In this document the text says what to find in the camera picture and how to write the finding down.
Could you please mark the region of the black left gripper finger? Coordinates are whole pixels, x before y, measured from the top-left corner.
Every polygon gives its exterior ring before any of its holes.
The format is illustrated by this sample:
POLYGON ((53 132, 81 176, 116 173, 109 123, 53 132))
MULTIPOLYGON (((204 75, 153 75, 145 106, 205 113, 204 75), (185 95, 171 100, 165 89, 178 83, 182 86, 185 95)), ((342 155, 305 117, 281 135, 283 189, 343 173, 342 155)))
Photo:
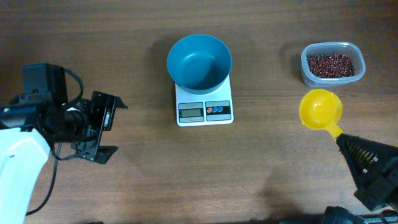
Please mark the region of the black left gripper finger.
POLYGON ((106 164, 110 157, 118 150, 117 146, 99 146, 95 155, 94 162, 106 164))
POLYGON ((114 97, 114 107, 119 109, 128 109, 128 106, 125 105, 122 99, 118 96, 114 97))

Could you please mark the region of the yellow plastic measuring scoop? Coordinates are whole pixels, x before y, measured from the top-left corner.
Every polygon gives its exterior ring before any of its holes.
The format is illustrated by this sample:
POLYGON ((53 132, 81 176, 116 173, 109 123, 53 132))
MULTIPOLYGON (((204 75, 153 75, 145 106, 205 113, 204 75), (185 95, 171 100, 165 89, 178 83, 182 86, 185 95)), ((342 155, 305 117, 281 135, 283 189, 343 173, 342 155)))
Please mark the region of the yellow plastic measuring scoop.
POLYGON ((327 131, 334 140, 343 133, 338 126, 343 115, 343 104, 331 91, 309 91, 302 98, 298 113, 302 124, 309 129, 327 131))

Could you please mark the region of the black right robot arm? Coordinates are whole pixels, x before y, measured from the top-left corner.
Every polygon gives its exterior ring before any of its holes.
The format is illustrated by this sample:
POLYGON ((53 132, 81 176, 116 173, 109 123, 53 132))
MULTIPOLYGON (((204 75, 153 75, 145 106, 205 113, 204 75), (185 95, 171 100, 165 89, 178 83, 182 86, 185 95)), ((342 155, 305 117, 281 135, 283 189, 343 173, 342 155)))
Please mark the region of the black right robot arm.
POLYGON ((340 134, 336 143, 354 180, 354 196, 371 212, 391 209, 381 212, 377 218, 364 218, 343 207, 328 206, 319 219, 285 220, 284 223, 397 223, 397 148, 349 134, 340 134))

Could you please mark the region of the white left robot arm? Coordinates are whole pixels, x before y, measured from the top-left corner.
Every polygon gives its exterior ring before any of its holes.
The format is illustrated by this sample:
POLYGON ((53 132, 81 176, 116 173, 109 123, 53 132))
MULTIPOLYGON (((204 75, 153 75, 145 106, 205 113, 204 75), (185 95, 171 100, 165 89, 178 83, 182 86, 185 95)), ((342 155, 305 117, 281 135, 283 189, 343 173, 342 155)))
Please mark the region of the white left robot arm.
POLYGON ((84 99, 81 78, 49 63, 23 68, 24 92, 1 106, 1 222, 23 223, 38 176, 49 157, 105 164, 118 150, 102 146, 118 96, 94 91, 84 99))

